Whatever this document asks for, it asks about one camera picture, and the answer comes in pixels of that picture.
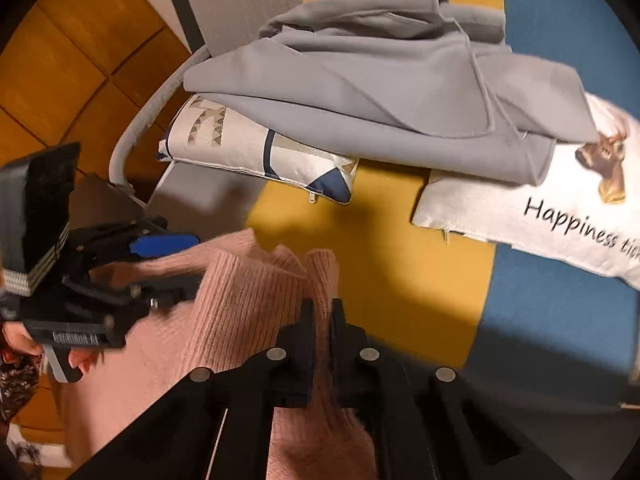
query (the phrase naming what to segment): white cushion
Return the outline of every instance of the white cushion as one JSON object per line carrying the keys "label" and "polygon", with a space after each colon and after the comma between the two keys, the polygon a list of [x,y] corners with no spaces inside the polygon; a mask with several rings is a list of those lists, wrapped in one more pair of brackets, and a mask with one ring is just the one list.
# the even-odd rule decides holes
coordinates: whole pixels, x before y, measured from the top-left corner
{"label": "white cushion", "polygon": [[241,171],[348,203],[358,160],[317,150],[218,103],[192,96],[159,143],[161,160]]}
{"label": "white cushion", "polygon": [[432,171],[413,224],[510,244],[640,289],[640,124],[587,98],[600,142],[559,144],[540,186]]}

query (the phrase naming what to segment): white pillow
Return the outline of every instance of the white pillow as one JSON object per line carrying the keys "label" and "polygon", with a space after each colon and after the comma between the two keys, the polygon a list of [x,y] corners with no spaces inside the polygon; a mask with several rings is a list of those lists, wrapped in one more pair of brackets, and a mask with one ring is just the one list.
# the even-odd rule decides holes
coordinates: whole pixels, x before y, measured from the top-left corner
{"label": "white pillow", "polygon": [[351,200],[358,166],[357,158],[305,146],[198,95],[174,117],[158,158],[281,180],[339,203]]}
{"label": "white pillow", "polygon": [[600,142],[559,144],[540,186],[432,171],[413,224],[510,244],[640,289],[640,124],[587,99]]}

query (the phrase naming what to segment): blue clip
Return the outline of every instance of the blue clip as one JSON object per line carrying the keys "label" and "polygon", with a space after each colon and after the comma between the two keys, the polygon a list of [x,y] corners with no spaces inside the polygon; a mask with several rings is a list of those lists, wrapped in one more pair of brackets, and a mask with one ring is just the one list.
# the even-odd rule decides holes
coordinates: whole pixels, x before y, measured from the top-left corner
{"label": "blue clip", "polygon": [[200,243],[200,239],[188,234],[145,235],[129,244],[129,251],[142,258],[159,258],[179,253]]}

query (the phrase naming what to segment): silver bolt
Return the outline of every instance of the silver bolt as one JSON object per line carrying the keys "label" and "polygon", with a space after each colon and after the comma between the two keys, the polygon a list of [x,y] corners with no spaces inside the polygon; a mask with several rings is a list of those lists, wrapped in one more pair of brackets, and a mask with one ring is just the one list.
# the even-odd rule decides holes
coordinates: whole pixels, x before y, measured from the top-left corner
{"label": "silver bolt", "polygon": [[139,298],[140,294],[142,294],[142,287],[140,285],[131,285],[129,287],[129,294],[134,299]]}
{"label": "silver bolt", "polygon": [[7,321],[11,321],[18,317],[18,313],[15,310],[11,310],[10,308],[2,309],[2,317],[4,317]]}
{"label": "silver bolt", "polygon": [[456,378],[456,373],[451,368],[443,366],[436,370],[436,378],[443,383],[451,383]]}
{"label": "silver bolt", "polygon": [[380,357],[380,352],[375,348],[363,348],[360,350],[360,357],[365,361],[376,361]]}
{"label": "silver bolt", "polygon": [[113,319],[113,316],[111,314],[107,314],[106,316],[104,316],[102,324],[107,330],[111,330],[114,326],[116,326],[116,320]]}
{"label": "silver bolt", "polygon": [[284,348],[269,348],[267,350],[267,358],[271,361],[282,361],[287,356],[287,351]]}
{"label": "silver bolt", "polygon": [[196,368],[191,371],[189,378],[194,383],[203,383],[211,377],[211,370],[205,367]]}

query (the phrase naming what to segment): gray blanket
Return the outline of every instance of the gray blanket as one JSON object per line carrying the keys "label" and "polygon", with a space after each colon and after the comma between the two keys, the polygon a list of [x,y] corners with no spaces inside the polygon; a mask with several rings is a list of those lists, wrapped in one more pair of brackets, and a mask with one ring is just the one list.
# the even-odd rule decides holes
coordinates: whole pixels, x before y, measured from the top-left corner
{"label": "gray blanket", "polygon": [[556,140],[598,139],[573,68],[448,0],[308,2],[184,87],[322,150],[518,184],[544,180]]}

